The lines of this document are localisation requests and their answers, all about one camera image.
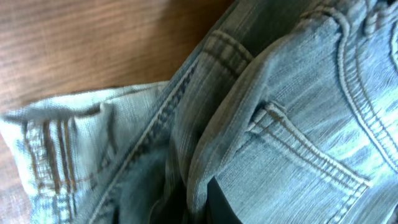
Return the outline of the light blue denim shorts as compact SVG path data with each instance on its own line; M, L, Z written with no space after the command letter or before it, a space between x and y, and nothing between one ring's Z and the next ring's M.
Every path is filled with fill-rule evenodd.
M238 1L168 82L1 116L32 223L397 222L397 2Z

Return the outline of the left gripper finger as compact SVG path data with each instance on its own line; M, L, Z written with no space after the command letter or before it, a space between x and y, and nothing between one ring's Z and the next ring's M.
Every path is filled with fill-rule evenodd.
M215 177L207 185L207 214L211 224L242 224L221 190Z

